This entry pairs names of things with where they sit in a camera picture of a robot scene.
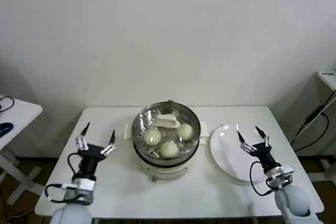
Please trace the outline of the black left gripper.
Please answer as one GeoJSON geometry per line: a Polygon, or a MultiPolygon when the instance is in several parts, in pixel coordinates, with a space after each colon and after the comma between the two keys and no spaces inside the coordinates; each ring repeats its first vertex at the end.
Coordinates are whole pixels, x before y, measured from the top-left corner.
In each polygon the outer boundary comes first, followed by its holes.
{"type": "Polygon", "coordinates": [[[78,177],[80,178],[95,178],[97,165],[100,161],[104,160],[112,151],[117,147],[115,145],[115,130],[113,130],[110,137],[109,145],[106,148],[88,144],[86,141],[86,132],[89,128],[90,122],[85,126],[81,133],[76,137],[76,147],[78,155],[82,160],[79,165],[78,177]]]}

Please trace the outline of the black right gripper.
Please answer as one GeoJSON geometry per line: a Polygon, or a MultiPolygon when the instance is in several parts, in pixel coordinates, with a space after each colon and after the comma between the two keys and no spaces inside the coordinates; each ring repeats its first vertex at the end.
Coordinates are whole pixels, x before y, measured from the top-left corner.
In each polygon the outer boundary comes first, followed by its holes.
{"type": "Polygon", "coordinates": [[[243,136],[240,134],[239,131],[237,131],[240,141],[240,148],[246,153],[252,152],[251,155],[259,159],[263,169],[273,169],[275,167],[280,167],[280,163],[277,163],[270,153],[271,143],[269,136],[266,135],[266,133],[258,126],[255,126],[255,128],[262,138],[263,142],[251,146],[246,143],[243,136]]]}

